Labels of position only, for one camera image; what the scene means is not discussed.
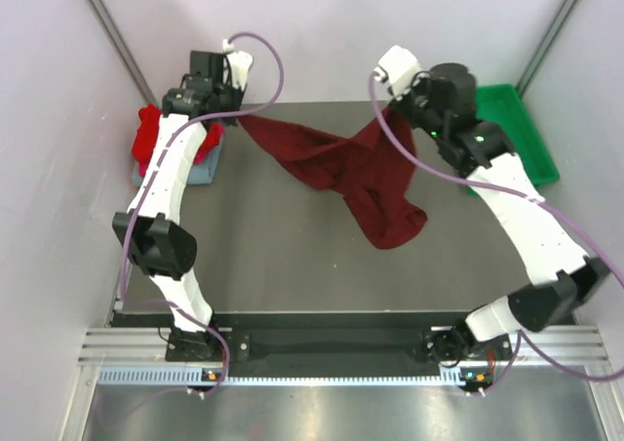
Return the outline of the dark red t shirt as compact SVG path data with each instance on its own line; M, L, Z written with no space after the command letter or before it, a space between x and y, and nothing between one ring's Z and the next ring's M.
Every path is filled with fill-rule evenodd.
M242 116L240 124L297 180L340 194L375 248L404 245L428 221L427 214L406 198L415 166L377 120L350 138L255 115Z

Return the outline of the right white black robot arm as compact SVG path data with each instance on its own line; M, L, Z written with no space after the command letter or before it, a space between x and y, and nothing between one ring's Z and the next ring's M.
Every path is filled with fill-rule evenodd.
M423 130L440 156L485 202L526 269L528 285L484 304L444 333L460 356L480 357L510 332L540 332L585 304L610 271L543 210L504 130L478 115L477 82L458 63L428 70L418 62L389 73L391 105Z

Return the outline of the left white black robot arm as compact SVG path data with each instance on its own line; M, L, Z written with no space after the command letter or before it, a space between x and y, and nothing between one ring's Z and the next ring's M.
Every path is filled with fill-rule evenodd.
M189 71L162 98L157 137L136 197L114 215L113 230L126 257L155 284L173 315L170 361L220 356L221 337L210 329L214 312L194 272L197 241L182 228L180 208L197 152L211 126L234 123L253 57L243 51L193 51Z

